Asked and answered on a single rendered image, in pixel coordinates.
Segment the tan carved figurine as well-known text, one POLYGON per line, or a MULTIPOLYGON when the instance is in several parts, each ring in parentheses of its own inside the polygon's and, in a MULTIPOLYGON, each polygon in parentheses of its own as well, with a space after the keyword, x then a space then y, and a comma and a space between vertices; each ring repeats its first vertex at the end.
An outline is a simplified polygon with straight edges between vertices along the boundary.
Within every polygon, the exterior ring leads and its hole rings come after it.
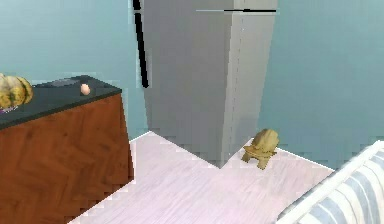
POLYGON ((258 161, 257 167, 264 170, 279 144, 278 133, 272 129, 263 129, 256 134, 249 146, 244 146, 242 161, 248 163, 251 158, 258 161))

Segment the grey fridge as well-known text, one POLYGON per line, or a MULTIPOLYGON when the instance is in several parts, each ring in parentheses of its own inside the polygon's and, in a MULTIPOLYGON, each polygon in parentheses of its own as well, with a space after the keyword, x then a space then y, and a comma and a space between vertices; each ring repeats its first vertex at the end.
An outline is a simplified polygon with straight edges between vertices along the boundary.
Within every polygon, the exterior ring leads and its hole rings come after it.
POLYGON ((278 0, 140 0, 150 131, 221 168, 258 128, 278 0))

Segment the brown wooden counter black top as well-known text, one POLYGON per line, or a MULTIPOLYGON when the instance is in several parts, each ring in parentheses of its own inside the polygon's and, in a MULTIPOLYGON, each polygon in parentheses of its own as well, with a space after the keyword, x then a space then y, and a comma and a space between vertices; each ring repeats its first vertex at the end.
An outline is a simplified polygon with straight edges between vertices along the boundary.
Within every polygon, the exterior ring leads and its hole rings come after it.
POLYGON ((67 224, 133 178, 118 87, 87 75, 38 84, 0 114, 0 224, 67 224))

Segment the white blue striped sofa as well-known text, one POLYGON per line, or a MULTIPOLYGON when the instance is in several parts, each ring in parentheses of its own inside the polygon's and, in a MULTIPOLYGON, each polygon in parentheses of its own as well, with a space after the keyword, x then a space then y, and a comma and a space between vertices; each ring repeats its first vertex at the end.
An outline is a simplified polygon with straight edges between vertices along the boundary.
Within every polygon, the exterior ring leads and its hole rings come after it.
POLYGON ((368 146, 307 191, 275 224, 384 224, 384 141, 368 146))

